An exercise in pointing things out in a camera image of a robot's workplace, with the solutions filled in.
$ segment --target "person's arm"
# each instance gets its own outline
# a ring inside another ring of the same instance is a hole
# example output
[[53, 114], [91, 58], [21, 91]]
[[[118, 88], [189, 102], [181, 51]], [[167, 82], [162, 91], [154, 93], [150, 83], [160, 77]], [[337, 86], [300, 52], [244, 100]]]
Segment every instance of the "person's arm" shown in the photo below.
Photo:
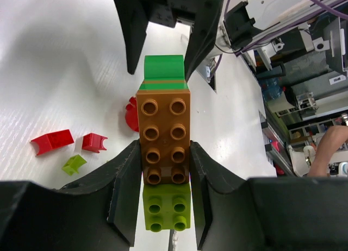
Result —
[[327, 165], [332, 155], [348, 140], [347, 126], [332, 126], [322, 137], [308, 177], [326, 177]]

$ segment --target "white table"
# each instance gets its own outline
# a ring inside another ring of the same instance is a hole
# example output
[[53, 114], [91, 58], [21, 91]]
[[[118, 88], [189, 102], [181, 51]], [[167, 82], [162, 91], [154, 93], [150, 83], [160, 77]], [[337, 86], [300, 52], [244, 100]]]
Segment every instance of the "white table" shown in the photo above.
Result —
[[[124, 108], [144, 78], [144, 56], [185, 54], [187, 26], [150, 23], [129, 75], [113, 0], [0, 0], [0, 8], [0, 180], [60, 188], [118, 155], [139, 137], [126, 125]], [[242, 178], [276, 175], [264, 150], [261, 91], [242, 59], [223, 56], [217, 93], [196, 72], [188, 84], [191, 138]], [[63, 129], [76, 143], [36, 157], [30, 140]], [[106, 152], [81, 151], [90, 132], [108, 137]], [[76, 154], [88, 163], [70, 177], [61, 167]], [[194, 228], [178, 236], [178, 250], [196, 250]], [[167, 230], [145, 231], [140, 198], [132, 250], [165, 251], [168, 237]]]

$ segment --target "brown lego brick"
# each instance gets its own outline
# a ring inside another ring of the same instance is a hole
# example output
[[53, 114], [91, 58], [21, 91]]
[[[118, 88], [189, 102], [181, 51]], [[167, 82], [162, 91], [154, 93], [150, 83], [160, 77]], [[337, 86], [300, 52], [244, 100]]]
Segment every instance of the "brown lego brick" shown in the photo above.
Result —
[[190, 91], [136, 94], [145, 184], [189, 182]]

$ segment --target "red lego brick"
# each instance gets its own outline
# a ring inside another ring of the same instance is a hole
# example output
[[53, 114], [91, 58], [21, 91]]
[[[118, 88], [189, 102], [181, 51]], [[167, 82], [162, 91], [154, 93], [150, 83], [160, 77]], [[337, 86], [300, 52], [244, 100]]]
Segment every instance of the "red lego brick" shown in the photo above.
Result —
[[99, 150], [107, 150], [103, 146], [103, 141], [105, 139], [107, 139], [107, 137], [95, 133], [87, 134], [83, 136], [82, 149], [96, 153], [99, 153]]
[[126, 123], [128, 126], [137, 133], [139, 132], [139, 123], [138, 123], [138, 111], [136, 109], [136, 98], [131, 97], [129, 103], [126, 106]]
[[32, 142], [36, 142], [39, 145], [39, 152], [36, 155], [39, 156], [43, 153], [50, 152], [51, 150], [72, 144], [74, 143], [74, 139], [69, 130], [61, 130], [37, 137], [33, 139]]

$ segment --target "small lime green lego piece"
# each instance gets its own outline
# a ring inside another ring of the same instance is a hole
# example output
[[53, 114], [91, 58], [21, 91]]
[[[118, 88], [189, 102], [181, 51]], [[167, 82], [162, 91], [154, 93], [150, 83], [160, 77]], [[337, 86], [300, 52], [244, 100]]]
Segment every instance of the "small lime green lego piece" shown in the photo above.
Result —
[[74, 173], [78, 173], [78, 168], [80, 168], [85, 163], [87, 163], [87, 161], [85, 161], [80, 155], [77, 154], [71, 157], [61, 169], [65, 171], [69, 176], [71, 176]]
[[144, 79], [184, 80], [184, 56], [147, 55], [144, 61]]
[[185, 90], [187, 83], [141, 84], [139, 90]]
[[144, 185], [145, 227], [152, 232], [163, 229], [183, 231], [191, 226], [190, 184]]

